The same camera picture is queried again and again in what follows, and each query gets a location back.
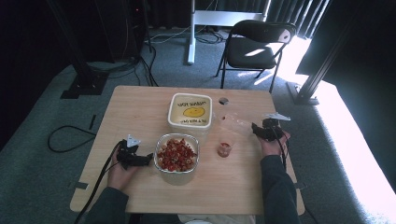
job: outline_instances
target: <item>red food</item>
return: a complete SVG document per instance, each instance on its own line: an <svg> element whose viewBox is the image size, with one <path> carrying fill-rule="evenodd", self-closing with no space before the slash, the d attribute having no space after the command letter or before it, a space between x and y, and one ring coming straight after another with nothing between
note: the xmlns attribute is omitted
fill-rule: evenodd
<svg viewBox="0 0 396 224"><path fill-rule="evenodd" d="M222 147L231 147L228 143L220 143Z"/></svg>
<svg viewBox="0 0 396 224"><path fill-rule="evenodd" d="M158 164L164 170L184 172L193 167L197 154L184 138L180 141L172 138L162 145L157 156Z"/></svg>

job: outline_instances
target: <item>white plastic container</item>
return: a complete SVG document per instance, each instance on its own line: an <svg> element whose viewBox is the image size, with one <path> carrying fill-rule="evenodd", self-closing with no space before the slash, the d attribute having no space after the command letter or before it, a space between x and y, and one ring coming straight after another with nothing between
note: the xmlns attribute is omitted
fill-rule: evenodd
<svg viewBox="0 0 396 224"><path fill-rule="evenodd" d="M185 133L206 142L212 125L212 98L206 95L176 93L168 112L168 123L174 133Z"/></svg>

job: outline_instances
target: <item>wire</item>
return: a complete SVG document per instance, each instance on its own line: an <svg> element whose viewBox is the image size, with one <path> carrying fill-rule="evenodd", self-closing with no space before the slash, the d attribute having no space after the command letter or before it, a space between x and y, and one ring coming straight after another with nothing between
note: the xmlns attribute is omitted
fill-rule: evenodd
<svg viewBox="0 0 396 224"><path fill-rule="evenodd" d="M76 129L76 130L79 130L79 131L81 131L81 132L91 134L91 135L93 135L93 137L90 138L90 139L88 139L88 140L86 140L86 141L84 141L84 142L82 142L82 143L80 143L80 144L78 144L78 145L76 145L76 146L74 146L74 147L70 147L70 148L65 149L65 150L59 150L59 149L53 148L52 145L51 145L51 143L50 143L50 140L51 140L52 136L53 136L55 133L57 133L58 131L60 131L61 129L65 129L65 128ZM81 146L83 146L83 145L85 145L85 144L91 142L93 139L95 139L95 136L96 136L96 133L90 133L90 132L87 132L87 131L82 130L82 129L80 129L80 128L78 128L78 127L75 127L75 126L64 125L64 126L62 126L62 127L60 127L60 128L55 129L54 131L52 131L52 132L49 134L49 138L47 139L47 146L48 146L49 150L51 150L51 151L53 151L53 152L56 152L56 153L64 153L64 152L68 152L68 151L74 150L74 149L76 149L76 148L78 148L78 147L81 147Z"/></svg>
<svg viewBox="0 0 396 224"><path fill-rule="evenodd" d="M287 156L285 155L285 149L283 148L282 144L279 141L279 138L281 136L280 137L277 136L276 131L275 131L275 129L272 126L270 126L270 128L273 131L273 133L275 135L275 138L276 138L276 141L277 141L277 143L280 146L280 150L282 152L281 156L282 156L283 167L285 168L285 171L286 171L286 158L287 158ZM288 140L288 137L286 137L286 144L287 144L287 147L288 147L288 155L289 155L289 140Z"/></svg>
<svg viewBox="0 0 396 224"><path fill-rule="evenodd" d="M146 80L148 82L148 85L159 87L157 81L155 80L154 76L151 73L152 65L154 64L155 58L157 57L157 50L154 47L151 47L151 48L153 49L154 55L151 59L150 64L148 65L143 58L141 58L141 60L142 60L143 64L145 65L146 72L148 72L148 74L146 73Z"/></svg>
<svg viewBox="0 0 396 224"><path fill-rule="evenodd" d="M107 170L105 170L105 172L109 171L111 168L113 168L113 166L115 166L115 165L117 165L117 164L119 164L119 163L120 163L120 162L117 161L116 163L112 164L110 167L108 167Z"/></svg>
<svg viewBox="0 0 396 224"><path fill-rule="evenodd" d="M140 85L141 85L141 84L140 84L140 77L139 77L139 75L136 73L136 69L134 70L134 75L135 75L136 78L137 78L137 85L140 86Z"/></svg>
<svg viewBox="0 0 396 224"><path fill-rule="evenodd" d="M97 181L96 181L95 187L93 188L93 191L92 191L92 194L91 194L91 196L90 196L90 199L88 199L87 203L85 203L85 206L82 208L81 212L79 212L79 214L78 214L78 216L77 216L77 218L76 218L76 220L75 220L75 224L77 224L77 223L79 222L79 220L81 219L82 215L84 215L85 211L87 210L88 206L90 206L91 201L92 201L93 197L95 196L95 193L96 193L96 191L98 190L99 184L100 184L100 182L102 181L103 176L105 175L105 173L106 173L111 167L114 166L114 165L112 165L110 168L107 169L107 166L108 166L108 164L109 164L110 161L111 161L111 157L113 156L113 154L114 154L114 152L116 151L116 149L119 147L120 143L121 143L121 142L118 142L118 143L114 146L113 150L111 151L110 156L107 158L107 160L106 160L106 162L105 162L105 165L103 166L102 171L101 171L101 173L99 174L99 177L98 177L98 179L97 179Z"/></svg>
<svg viewBox="0 0 396 224"><path fill-rule="evenodd" d="M212 0L211 2L210 2L210 4L206 7L206 9L205 9L205 11L208 11L209 10L209 8L212 6L212 4L215 2L215 0ZM213 10L216 10L217 9L217 7L218 7L218 3L219 3L219 0L216 0L216 4L215 4L215 8L213 9ZM172 38L175 38L176 36L178 36L178 35L183 35L184 34L184 32L186 32L188 29L190 29L191 27L189 26L189 27L187 27L187 28L185 28L184 30L182 30L181 32L179 32L179 33L177 33L177 34L171 34L170 35L170 37L168 37L167 39L165 39L164 41L161 41L161 42L152 42L151 41L151 43L153 43L153 44L162 44L162 43L165 43L165 42L167 42L168 40L170 40L170 39L172 39ZM198 32L195 32L195 34L199 34L201 31L203 31L204 29L206 28L206 26L204 26L201 30L199 30ZM160 36L169 36L169 35L155 35L154 37L151 37L150 38L150 40L153 40L153 39L155 39L155 38L157 38L157 37L160 37Z"/></svg>
<svg viewBox="0 0 396 224"><path fill-rule="evenodd" d="M205 43L205 44L219 44L219 43L226 41L226 38L224 38L223 35L221 35L219 33L215 33L215 32L209 32L207 34L199 34L199 35L213 35L216 38L216 40L213 41L213 40L206 40L206 39L203 39L203 38L197 37L197 36L195 37L196 40L198 40L201 43Z"/></svg>
<svg viewBox="0 0 396 224"><path fill-rule="evenodd" d="M135 71L136 71L136 67L134 67L134 70L133 70L133 71L130 71L130 72L125 73L125 74L123 74L123 75L120 75L120 76L118 76L118 77L107 77L107 79L117 79L117 78L121 78L121 77L127 77L127 76L129 76L130 74L132 74L132 73L135 72Z"/></svg>
<svg viewBox="0 0 396 224"><path fill-rule="evenodd" d="M100 68L95 67L89 64L89 67L95 72L103 72L103 73L115 73L115 72L124 72L129 71L134 68L140 62L139 58L130 58L128 63L122 64L120 66L112 67L112 68Z"/></svg>

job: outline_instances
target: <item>white desk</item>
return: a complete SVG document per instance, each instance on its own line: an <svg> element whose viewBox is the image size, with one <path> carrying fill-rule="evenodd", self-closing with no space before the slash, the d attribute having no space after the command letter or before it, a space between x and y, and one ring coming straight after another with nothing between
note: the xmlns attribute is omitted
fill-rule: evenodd
<svg viewBox="0 0 396 224"><path fill-rule="evenodd" d="M205 11L195 10L195 0L191 0L191 38L189 48L189 64L194 64L195 58L195 25L234 26L239 21L265 21L271 1L267 1L263 13Z"/></svg>

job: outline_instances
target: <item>gray carpet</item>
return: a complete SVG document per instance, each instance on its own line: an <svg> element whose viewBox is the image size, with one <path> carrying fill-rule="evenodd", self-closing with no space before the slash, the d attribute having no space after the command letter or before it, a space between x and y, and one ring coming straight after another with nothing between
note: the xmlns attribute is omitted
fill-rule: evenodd
<svg viewBox="0 0 396 224"><path fill-rule="evenodd" d="M159 86L219 88L220 78L213 75L223 44L197 42L194 65L186 65L186 38L173 38L153 46L157 54L152 75ZM153 58L147 46L142 49L142 57L147 63ZM135 68L135 72L113 73L102 95L82 95L74 100L60 99L76 75L72 66L66 67L52 80L0 153L0 223L74 221L78 214L69 209L69 204L92 141L70 152L54 153L47 146L49 134L63 125L73 125L95 133L114 88L118 85L146 86L146 73L142 63ZM255 74L243 77L229 75L225 88L268 91L270 78L254 85L254 77ZM342 166L334 156L331 139L322 128L315 108L295 105L282 78L276 80L273 97L276 110L292 117L291 122L284 122L282 126L292 135L290 157L299 182L307 185L302 190L307 209L319 223L371 223L354 203ZM96 120L90 129L92 116L96 116ZM90 134L64 129L53 136L51 143L55 148L66 149L91 137ZM308 212L301 216L301 221L315 223Z"/></svg>

